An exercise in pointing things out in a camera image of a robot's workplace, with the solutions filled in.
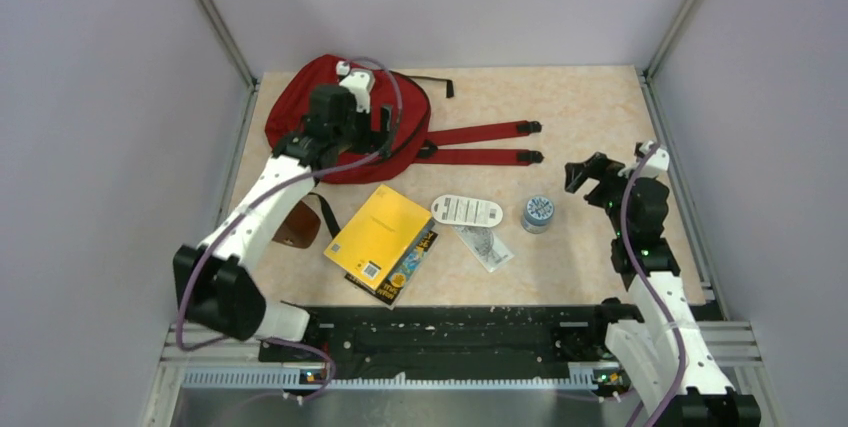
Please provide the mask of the red student backpack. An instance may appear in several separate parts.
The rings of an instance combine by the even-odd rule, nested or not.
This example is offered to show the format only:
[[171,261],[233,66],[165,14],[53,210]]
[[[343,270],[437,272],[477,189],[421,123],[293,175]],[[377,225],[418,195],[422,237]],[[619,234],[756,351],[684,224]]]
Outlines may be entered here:
[[271,109],[265,135],[274,157],[290,155],[330,184],[393,179],[419,164],[530,166],[537,150],[474,149],[472,143],[541,132],[520,120],[433,131],[421,77],[368,69],[325,54],[303,67]]

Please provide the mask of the yellow book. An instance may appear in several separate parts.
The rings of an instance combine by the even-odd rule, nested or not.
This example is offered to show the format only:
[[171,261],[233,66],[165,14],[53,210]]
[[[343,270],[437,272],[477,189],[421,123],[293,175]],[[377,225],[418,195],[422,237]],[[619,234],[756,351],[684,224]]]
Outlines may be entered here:
[[333,236],[324,256],[368,290],[402,288],[400,267],[434,224],[427,209],[382,184]]

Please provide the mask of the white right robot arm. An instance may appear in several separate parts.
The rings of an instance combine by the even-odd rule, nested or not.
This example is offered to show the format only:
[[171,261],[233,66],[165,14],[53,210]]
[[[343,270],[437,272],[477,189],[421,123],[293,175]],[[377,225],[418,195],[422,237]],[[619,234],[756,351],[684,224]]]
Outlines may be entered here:
[[611,262],[638,310],[635,319],[591,326],[587,347],[624,368],[648,426],[758,426],[758,402],[738,392],[718,366],[664,237],[670,190],[657,177],[668,168],[667,154],[637,159],[628,168],[597,152],[564,167],[568,193],[596,181],[584,199],[613,227]]

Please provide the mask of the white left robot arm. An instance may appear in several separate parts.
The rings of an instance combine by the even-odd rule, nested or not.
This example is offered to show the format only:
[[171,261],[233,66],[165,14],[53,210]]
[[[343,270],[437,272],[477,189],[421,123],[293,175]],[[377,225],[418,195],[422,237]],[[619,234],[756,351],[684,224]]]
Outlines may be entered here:
[[383,145],[371,141],[373,84],[356,72],[316,87],[301,130],[279,141],[236,209],[198,246],[178,250],[173,259],[178,333],[192,321],[237,340],[282,339],[297,360],[317,354],[321,335],[308,325],[309,313],[268,301],[252,272],[283,221],[319,180],[364,166],[390,149],[387,129],[380,132]]

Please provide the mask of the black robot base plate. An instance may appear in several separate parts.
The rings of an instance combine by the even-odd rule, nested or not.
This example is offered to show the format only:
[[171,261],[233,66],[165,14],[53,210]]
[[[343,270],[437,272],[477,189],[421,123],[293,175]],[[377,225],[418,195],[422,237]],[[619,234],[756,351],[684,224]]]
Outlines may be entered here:
[[339,380],[567,379],[610,359],[607,327],[638,320],[633,305],[312,307],[304,342],[336,363]]

